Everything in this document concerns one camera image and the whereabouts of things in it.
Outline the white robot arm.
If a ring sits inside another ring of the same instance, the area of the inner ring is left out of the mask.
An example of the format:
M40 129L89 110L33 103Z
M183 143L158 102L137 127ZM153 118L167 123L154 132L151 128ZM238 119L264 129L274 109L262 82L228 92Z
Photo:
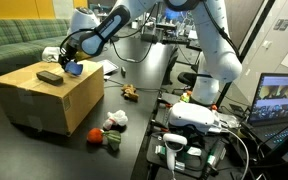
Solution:
M204 105L213 103L219 84L234 81L242 72L238 50L228 32L225 0L117 0L103 21L96 20L90 9L78 7L60 45L58 62L65 71L79 75L82 69L76 63L77 51L100 55L113 35L159 2L173 12L191 14L198 50L203 54L191 98Z

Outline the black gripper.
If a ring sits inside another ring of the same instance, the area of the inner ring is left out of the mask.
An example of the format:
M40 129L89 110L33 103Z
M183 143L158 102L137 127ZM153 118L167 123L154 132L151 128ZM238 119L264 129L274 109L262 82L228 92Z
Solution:
M69 44L60 46L60 55L58 57L58 63L62 68L74 68L77 66L77 49Z

